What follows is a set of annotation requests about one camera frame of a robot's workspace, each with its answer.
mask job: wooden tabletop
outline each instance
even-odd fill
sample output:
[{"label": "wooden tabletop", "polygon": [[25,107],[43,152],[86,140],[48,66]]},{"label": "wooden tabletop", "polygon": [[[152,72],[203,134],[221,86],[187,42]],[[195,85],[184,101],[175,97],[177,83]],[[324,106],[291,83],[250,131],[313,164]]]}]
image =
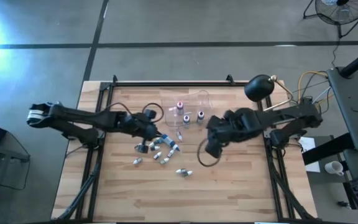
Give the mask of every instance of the wooden tabletop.
[{"label": "wooden tabletop", "polygon": [[[78,109],[94,111],[99,84],[84,82]],[[243,87],[122,87],[114,88],[112,101],[124,103],[135,113],[141,111],[147,103],[161,104],[162,97],[189,95],[200,90],[209,93],[216,116],[221,117],[228,109],[257,109],[256,103],[246,98]],[[286,98],[281,88],[276,88],[271,95],[273,105]],[[157,117],[160,115],[158,108],[150,108],[157,111]],[[111,110],[124,108],[117,105]],[[161,133],[179,142],[181,149],[163,166],[152,159],[152,153],[139,154],[134,151],[134,146],[141,142],[141,138],[121,133],[107,134],[94,221],[277,221],[262,136],[228,145],[216,166],[203,167],[197,161],[196,150],[206,137],[206,129],[181,129],[183,142],[180,142],[175,130],[168,127],[164,119],[157,123],[157,127]],[[79,142],[72,141],[68,151],[78,146]],[[170,149],[163,144],[161,146],[164,158]],[[132,163],[139,156],[143,162],[134,166]],[[78,193],[85,158],[86,149],[80,149],[66,158],[52,217],[62,214]],[[214,161],[206,153],[202,153],[201,158],[205,163]],[[296,146],[288,147],[284,161],[292,192],[307,211],[316,216],[300,149]],[[181,168],[192,170],[193,174],[183,178],[175,173]],[[84,216],[88,202],[89,197],[86,197]]]}]

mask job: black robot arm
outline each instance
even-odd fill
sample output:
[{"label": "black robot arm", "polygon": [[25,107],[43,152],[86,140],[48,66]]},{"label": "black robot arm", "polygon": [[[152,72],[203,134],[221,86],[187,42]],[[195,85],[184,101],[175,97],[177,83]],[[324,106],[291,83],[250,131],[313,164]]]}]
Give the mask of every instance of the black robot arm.
[{"label": "black robot arm", "polygon": [[274,124],[288,123],[282,129],[270,132],[272,146],[280,147],[289,141],[289,137],[305,128],[318,127],[323,119],[315,105],[309,99],[299,105],[280,110],[255,111],[240,108],[235,112],[228,110],[223,118],[212,116],[207,124],[208,143],[205,151],[219,158],[222,147],[230,142],[242,142],[260,135]]},{"label": "black robot arm", "polygon": [[[144,113],[128,113],[126,111],[103,110],[92,113],[64,107],[61,103],[33,104],[30,107],[27,124],[33,128],[53,128],[62,132],[66,138],[73,136],[82,144],[91,147],[98,145],[100,129],[109,133],[130,134],[151,141],[160,136],[157,127],[151,122],[156,112],[145,110]],[[90,124],[93,128],[84,129],[72,122]]]}]

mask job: concrete floor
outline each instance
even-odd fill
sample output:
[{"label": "concrete floor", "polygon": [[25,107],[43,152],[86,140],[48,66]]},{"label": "concrete floor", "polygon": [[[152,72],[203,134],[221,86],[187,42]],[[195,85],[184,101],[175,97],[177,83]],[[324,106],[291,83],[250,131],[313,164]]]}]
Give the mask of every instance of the concrete floor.
[{"label": "concrete floor", "polygon": [[[103,0],[0,1],[0,44],[90,44],[102,3]],[[111,80],[117,75],[120,80],[222,80],[231,74],[236,80],[249,80],[264,73],[278,75],[295,91],[301,73],[332,67],[335,46],[316,41],[337,38],[334,26],[318,18],[302,19],[307,3],[110,1],[100,43],[305,41],[315,46],[98,49],[89,79]],[[358,26],[343,40],[358,41]],[[0,127],[15,135],[32,159],[25,190],[0,187],[0,223],[50,218],[67,140],[52,129],[30,128],[25,120],[32,103],[61,101],[65,106],[76,106],[89,55],[90,49],[0,50]],[[358,56],[358,45],[340,46],[336,55],[336,65],[346,65]],[[316,77],[311,84],[321,81]],[[316,97],[327,86],[313,87],[306,94]],[[335,99],[329,103],[324,123],[309,130],[309,136],[347,132]],[[25,169],[18,169],[16,175],[24,173]],[[6,181],[21,186],[22,179],[16,175],[8,176]],[[310,184],[320,218],[349,222],[351,213],[355,216],[352,221],[358,223],[358,211],[335,206],[336,201],[345,200],[341,188],[329,182],[311,180]]]}]

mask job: white paper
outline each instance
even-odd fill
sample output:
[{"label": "white paper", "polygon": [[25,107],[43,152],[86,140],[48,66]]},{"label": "white paper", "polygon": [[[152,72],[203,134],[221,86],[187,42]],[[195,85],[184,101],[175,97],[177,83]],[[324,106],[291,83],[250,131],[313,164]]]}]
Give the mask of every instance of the white paper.
[{"label": "white paper", "polygon": [[[299,139],[299,143],[303,147],[303,152],[307,152],[310,149],[314,149],[316,147],[316,145],[314,144],[314,138],[301,137]],[[320,172],[320,165],[318,164],[318,162],[314,162],[312,164],[306,165],[306,171]]]}]

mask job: white mug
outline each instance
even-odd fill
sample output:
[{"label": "white mug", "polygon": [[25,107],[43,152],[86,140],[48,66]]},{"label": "white mug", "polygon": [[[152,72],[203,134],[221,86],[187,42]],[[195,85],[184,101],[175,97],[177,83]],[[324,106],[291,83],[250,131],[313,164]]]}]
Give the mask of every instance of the white mug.
[{"label": "white mug", "polygon": [[340,176],[344,175],[343,166],[338,161],[332,161],[332,162],[327,163],[324,166],[324,169],[327,171],[328,174],[337,174]]}]

